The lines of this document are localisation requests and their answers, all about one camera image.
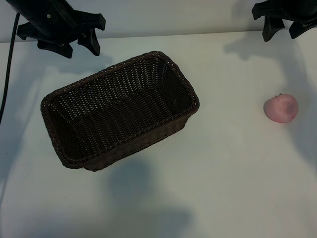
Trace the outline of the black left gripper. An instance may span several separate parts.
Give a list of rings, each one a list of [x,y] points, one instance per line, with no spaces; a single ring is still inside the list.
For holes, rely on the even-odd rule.
[[[73,48],[68,43],[78,39],[77,44],[95,56],[100,55],[95,28],[104,31],[106,25],[100,13],[74,10],[65,0],[9,0],[8,3],[28,21],[17,28],[17,36],[22,40],[39,40],[39,49],[70,59]]]

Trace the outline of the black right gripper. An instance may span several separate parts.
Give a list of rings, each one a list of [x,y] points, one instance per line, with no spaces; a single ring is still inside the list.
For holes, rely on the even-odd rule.
[[[293,21],[289,33],[292,39],[296,39],[317,26],[317,1],[266,0],[254,5],[252,15],[254,20],[264,16],[262,36],[265,42],[285,27],[283,19]]]

